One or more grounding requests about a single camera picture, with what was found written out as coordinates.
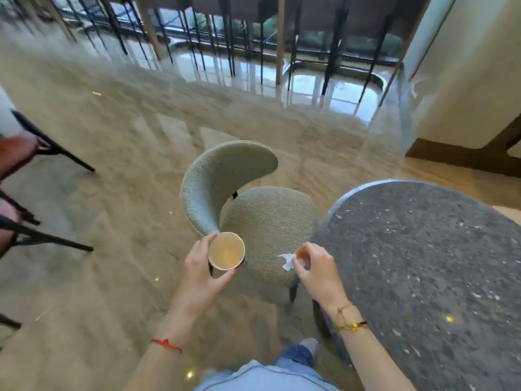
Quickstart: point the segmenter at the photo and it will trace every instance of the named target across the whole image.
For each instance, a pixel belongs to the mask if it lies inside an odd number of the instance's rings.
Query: bracelet
[[[341,331],[341,330],[350,330],[351,332],[356,332],[360,327],[362,326],[367,326],[367,321],[361,321],[361,322],[357,322],[355,324],[351,324],[351,325],[348,325],[344,316],[342,315],[343,314],[343,310],[348,308],[349,306],[351,306],[351,302],[349,302],[348,305],[346,306],[343,306],[343,307],[339,307],[338,309],[336,309],[336,313],[337,313],[337,316],[341,317],[343,322],[344,322],[344,325],[340,325],[340,326],[337,326],[336,329],[338,331]]]
[[[157,343],[159,345],[162,345],[163,347],[166,347],[166,348],[169,348],[169,349],[172,349],[172,350],[176,350],[176,351],[179,351],[179,354],[183,352],[183,350],[181,350],[179,347],[176,347],[176,346],[172,346],[169,342],[168,342],[168,339],[152,339],[150,342],[152,343]]]

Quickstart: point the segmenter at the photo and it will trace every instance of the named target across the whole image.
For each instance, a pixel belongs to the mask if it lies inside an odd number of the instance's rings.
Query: green upholstered chair
[[[201,234],[214,230],[239,235],[246,246],[246,268],[259,278],[290,287],[296,296],[298,277],[283,269],[281,254],[294,252],[317,226],[317,213],[308,195],[293,189],[257,187],[237,191],[274,172],[279,161],[269,147],[253,141],[230,141],[199,156],[181,184],[186,216]],[[234,200],[222,225],[226,201]]]

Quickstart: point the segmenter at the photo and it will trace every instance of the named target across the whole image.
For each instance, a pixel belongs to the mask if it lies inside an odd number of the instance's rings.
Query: marble floor
[[[13,248],[2,258],[0,312],[23,327],[0,329],[0,389],[125,385],[195,240],[179,200],[181,180],[217,144],[270,146],[278,170],[243,189],[300,190],[321,215],[345,192],[386,178],[428,181],[521,209],[519,179],[402,157],[399,82],[381,109],[376,88],[357,107],[360,82],[336,78],[321,98],[322,75],[312,71],[298,71],[288,92],[275,88],[274,66],[265,66],[261,86],[253,62],[240,62],[231,78],[225,58],[206,60],[206,72],[188,53],[176,53],[173,64],[149,61],[155,67],[148,68],[139,57],[107,57],[40,35],[0,36],[0,85],[10,99],[97,169],[40,157],[3,182],[35,212],[41,230],[95,251],[47,244]],[[252,358],[271,363],[309,336],[318,334],[303,288],[290,305],[286,289],[242,272],[200,321],[176,389],[192,389],[207,367],[237,368]],[[196,375],[186,380],[189,370]],[[317,370],[341,389],[361,388],[323,346]]]

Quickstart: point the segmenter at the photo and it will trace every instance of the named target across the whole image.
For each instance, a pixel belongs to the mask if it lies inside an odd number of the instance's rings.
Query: blue jeans
[[[288,351],[282,354],[275,362],[275,366],[287,369],[293,373],[307,374],[322,380],[322,377],[312,369],[313,356],[311,352],[303,345],[291,346]]]

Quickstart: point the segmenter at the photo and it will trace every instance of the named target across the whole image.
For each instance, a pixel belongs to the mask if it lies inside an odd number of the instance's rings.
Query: gold bracelet
[[[351,302],[349,302],[348,305],[346,306],[343,306],[343,307],[339,307],[338,309],[336,309],[336,313],[339,317],[342,318],[343,322],[344,322],[344,325],[340,325],[340,326],[337,326],[336,329],[338,331],[341,331],[341,330],[350,330],[351,332],[356,332],[360,327],[362,326],[367,326],[367,321],[361,321],[361,322],[357,322],[356,324],[351,324],[351,325],[348,325],[344,316],[342,315],[343,314],[343,310],[348,308],[349,306],[351,306]]]

